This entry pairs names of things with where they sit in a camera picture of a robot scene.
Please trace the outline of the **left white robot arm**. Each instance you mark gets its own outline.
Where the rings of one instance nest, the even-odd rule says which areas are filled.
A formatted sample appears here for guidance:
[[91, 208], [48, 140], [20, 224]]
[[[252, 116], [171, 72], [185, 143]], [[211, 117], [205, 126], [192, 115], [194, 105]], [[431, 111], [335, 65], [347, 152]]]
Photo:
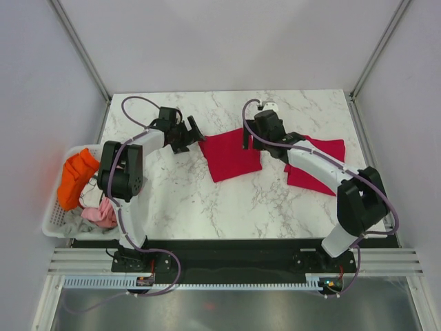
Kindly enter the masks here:
[[151, 254], [144, 250], [147, 235], [138, 211], [145, 157], [167, 146], [175, 154], [187, 152], [190, 145], [205, 140], [193, 116], [184, 119], [180, 110], [161, 107], [158, 118], [142, 133], [124, 142], [103, 144], [97, 184], [114, 208], [119, 245], [131, 250], [127, 263], [136, 271], [144, 271], [151, 264]]

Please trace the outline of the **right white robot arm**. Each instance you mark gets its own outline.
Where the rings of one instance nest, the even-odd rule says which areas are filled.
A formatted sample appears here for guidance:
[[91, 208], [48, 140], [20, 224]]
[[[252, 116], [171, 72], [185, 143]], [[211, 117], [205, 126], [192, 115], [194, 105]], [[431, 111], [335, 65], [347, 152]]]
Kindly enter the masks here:
[[287, 165], [298, 168], [327, 186], [337, 198], [338, 224], [322, 240], [315, 255], [316, 265], [332, 271], [340, 264], [340, 255], [366, 235], [378, 234], [371, 228], [393, 211], [380, 174], [375, 168], [349, 167], [314, 146], [297, 132], [285, 132], [283, 121], [273, 110], [263, 110], [252, 120], [243, 120], [243, 147], [266, 150]]

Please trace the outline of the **red t-shirt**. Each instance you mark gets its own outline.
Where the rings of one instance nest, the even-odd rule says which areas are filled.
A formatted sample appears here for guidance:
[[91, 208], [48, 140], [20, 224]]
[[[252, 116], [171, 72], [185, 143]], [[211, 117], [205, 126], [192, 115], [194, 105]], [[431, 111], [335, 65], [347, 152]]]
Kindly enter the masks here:
[[218, 183], [263, 169], [260, 152], [243, 149], [243, 129], [207, 136], [198, 142], [212, 181]]
[[[331, 159], [344, 163], [346, 148], [342, 139], [320, 140], [310, 136], [305, 136], [305, 138], [309, 143], [301, 141], [302, 147], [313, 146], [315, 152], [327, 154]], [[351, 178], [334, 164], [303, 150], [294, 150], [289, 153], [289, 161], [294, 164], [285, 166], [288, 185], [335, 196], [342, 181]]]

